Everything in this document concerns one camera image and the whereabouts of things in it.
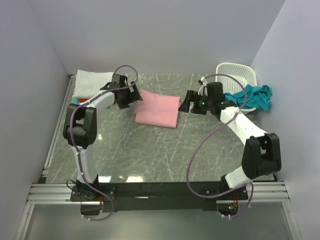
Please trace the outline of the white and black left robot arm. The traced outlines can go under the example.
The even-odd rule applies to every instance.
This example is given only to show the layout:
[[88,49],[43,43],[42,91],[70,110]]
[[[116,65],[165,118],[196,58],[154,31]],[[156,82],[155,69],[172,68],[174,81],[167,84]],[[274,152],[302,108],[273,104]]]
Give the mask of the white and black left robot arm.
[[111,80],[93,97],[83,103],[71,103],[67,107],[63,137],[74,154],[77,181],[86,184],[82,189],[82,195],[88,201],[94,201],[100,195],[100,188],[94,185],[98,180],[98,172],[93,160],[93,144],[98,134],[98,115],[112,105],[117,105],[122,110],[142,99],[136,81],[129,82],[125,75],[114,73]]

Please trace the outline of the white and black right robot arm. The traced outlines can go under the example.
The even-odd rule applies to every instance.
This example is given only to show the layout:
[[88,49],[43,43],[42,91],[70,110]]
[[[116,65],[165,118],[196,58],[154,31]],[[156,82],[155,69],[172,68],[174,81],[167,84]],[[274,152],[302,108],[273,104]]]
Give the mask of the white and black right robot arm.
[[178,110],[198,115],[210,112],[243,143],[241,166],[220,180],[219,193],[222,198],[230,200],[237,194],[237,187],[281,170],[280,140],[275,133],[267,133],[256,126],[232,100],[227,100],[222,83],[211,82],[205,88],[207,94],[188,90]]

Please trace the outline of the pink t shirt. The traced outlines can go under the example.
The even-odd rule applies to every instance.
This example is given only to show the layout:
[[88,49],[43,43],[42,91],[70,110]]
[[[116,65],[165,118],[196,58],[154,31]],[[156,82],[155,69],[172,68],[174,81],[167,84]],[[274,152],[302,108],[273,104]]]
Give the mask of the pink t shirt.
[[175,129],[178,123],[180,97],[141,90],[142,100],[134,106],[135,122],[142,125]]

